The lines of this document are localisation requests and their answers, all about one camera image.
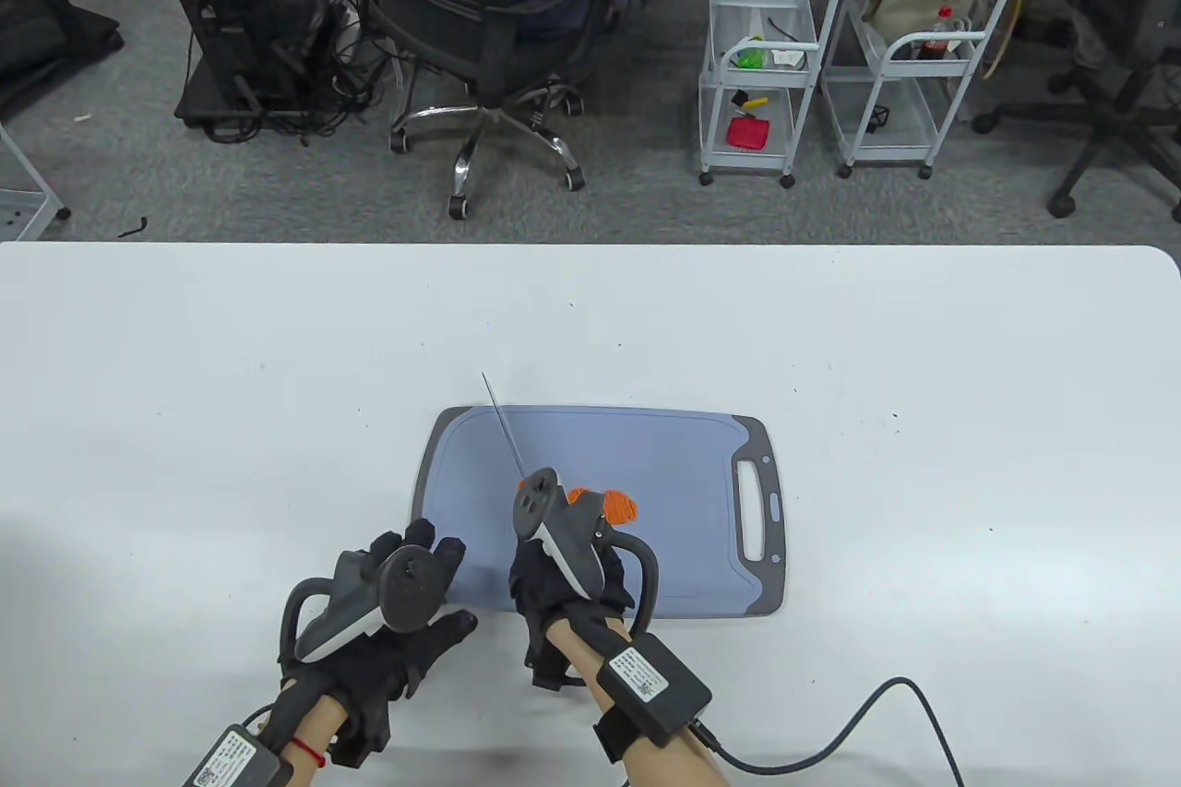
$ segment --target blue cutting board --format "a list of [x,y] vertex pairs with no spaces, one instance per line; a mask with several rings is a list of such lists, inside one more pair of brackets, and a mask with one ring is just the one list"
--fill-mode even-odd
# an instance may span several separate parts
[[[503,406],[524,469],[553,467],[567,490],[620,489],[640,515],[625,533],[660,562],[659,618],[769,614],[783,601],[787,539],[770,440],[755,418],[697,411],[595,406]],[[743,554],[737,466],[758,471],[763,555]],[[423,455],[413,516],[468,545],[448,601],[513,610],[508,572],[516,549],[511,505],[521,476],[495,409],[439,415]],[[639,564],[620,554],[627,587]]]

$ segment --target qr code label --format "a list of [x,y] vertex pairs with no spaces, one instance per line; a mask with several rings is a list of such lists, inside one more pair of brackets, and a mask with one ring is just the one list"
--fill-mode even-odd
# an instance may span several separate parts
[[648,703],[668,687],[668,682],[635,648],[625,649],[611,659],[611,669],[631,687],[641,702]]
[[194,787],[230,787],[254,753],[249,741],[236,731],[227,731],[193,779]]

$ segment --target knife blade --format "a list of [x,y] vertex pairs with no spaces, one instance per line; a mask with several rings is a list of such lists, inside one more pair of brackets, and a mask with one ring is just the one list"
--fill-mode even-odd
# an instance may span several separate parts
[[488,398],[492,401],[492,408],[496,410],[496,419],[501,422],[501,431],[504,434],[504,441],[513,449],[513,460],[517,462],[517,470],[520,470],[521,479],[524,479],[524,462],[521,460],[521,450],[516,447],[516,441],[513,438],[513,431],[509,430],[509,422],[504,418],[504,411],[496,401],[496,394],[492,392],[492,385],[489,385],[487,375],[481,372],[479,377],[484,379],[484,386],[488,389]]

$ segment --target hand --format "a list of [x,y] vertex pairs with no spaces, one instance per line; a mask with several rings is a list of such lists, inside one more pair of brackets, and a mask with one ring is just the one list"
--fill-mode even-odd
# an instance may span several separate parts
[[[377,568],[403,544],[431,548],[435,526],[418,519],[406,527],[405,539],[385,533],[374,539],[366,554],[366,568]],[[443,565],[445,586],[455,580],[463,561],[463,541],[444,538],[433,555]],[[463,642],[476,629],[476,616],[459,610],[438,618],[411,633],[394,633],[380,627],[373,636],[361,635],[345,648],[312,664],[293,662],[285,666],[283,677],[299,679],[313,671],[326,677],[332,687],[328,695],[348,713],[348,723],[332,747],[338,765],[360,765],[370,750],[380,750],[390,740],[389,703],[405,692],[413,697],[418,684],[439,657]]]
[[517,544],[516,558],[509,570],[509,594],[516,610],[529,626],[529,650],[526,665],[533,670],[533,684],[550,691],[563,685],[578,684],[566,676],[569,659],[566,651],[549,639],[554,624],[576,613],[603,623],[621,618],[626,609],[635,605],[624,587],[624,564],[614,548],[599,553],[602,562],[603,592],[598,600],[583,599],[562,574],[557,564],[546,553],[540,540]]
[[[635,606],[632,594],[624,587],[624,562],[614,547],[600,551],[599,562],[602,562],[603,592],[594,601],[621,618],[625,610]],[[537,618],[544,627],[560,619],[567,605],[586,601],[542,549],[540,540],[517,544],[509,570],[509,594],[520,614]]]

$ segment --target forearm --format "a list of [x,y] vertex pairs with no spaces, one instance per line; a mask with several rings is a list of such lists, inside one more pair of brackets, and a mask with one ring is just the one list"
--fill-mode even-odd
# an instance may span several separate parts
[[[629,638],[622,622],[612,620],[607,625]],[[569,622],[557,622],[549,627],[547,636],[586,681],[599,708],[606,711],[614,707],[595,681],[602,666],[602,656],[574,635]],[[641,737],[624,754],[624,768],[634,787],[726,787],[726,779],[722,776],[713,755],[687,730],[680,731],[665,747]]]
[[[328,749],[333,735],[340,730],[347,718],[348,714],[335,698],[321,697],[312,708],[312,713],[304,717],[295,730],[295,737],[322,756]],[[312,779],[315,778],[315,773],[320,770],[320,765],[312,754],[299,744],[287,744],[279,755],[292,765],[293,774],[292,780],[287,782],[288,787],[308,787],[308,783],[312,783]]]

